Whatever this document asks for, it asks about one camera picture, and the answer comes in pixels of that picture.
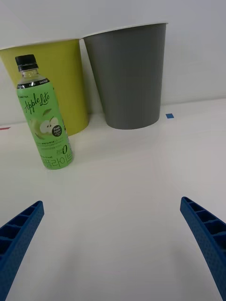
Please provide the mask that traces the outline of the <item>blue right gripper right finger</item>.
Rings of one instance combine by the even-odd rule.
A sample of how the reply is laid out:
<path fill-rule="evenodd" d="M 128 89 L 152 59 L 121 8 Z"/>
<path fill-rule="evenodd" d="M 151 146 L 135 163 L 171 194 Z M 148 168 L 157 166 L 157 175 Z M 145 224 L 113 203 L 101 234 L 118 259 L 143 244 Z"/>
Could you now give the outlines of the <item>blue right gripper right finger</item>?
<path fill-rule="evenodd" d="M 203 254 L 222 300 L 226 300 L 226 224 L 187 197 L 180 212 Z"/>

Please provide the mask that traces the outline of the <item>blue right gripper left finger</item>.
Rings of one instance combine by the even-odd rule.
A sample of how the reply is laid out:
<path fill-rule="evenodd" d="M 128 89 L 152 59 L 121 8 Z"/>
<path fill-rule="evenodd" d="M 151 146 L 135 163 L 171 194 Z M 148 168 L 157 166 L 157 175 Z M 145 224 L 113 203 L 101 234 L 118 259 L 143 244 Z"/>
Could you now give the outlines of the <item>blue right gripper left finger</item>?
<path fill-rule="evenodd" d="M 44 216 L 42 201 L 37 201 L 0 228 L 0 300 L 11 289 L 29 244 Z"/>

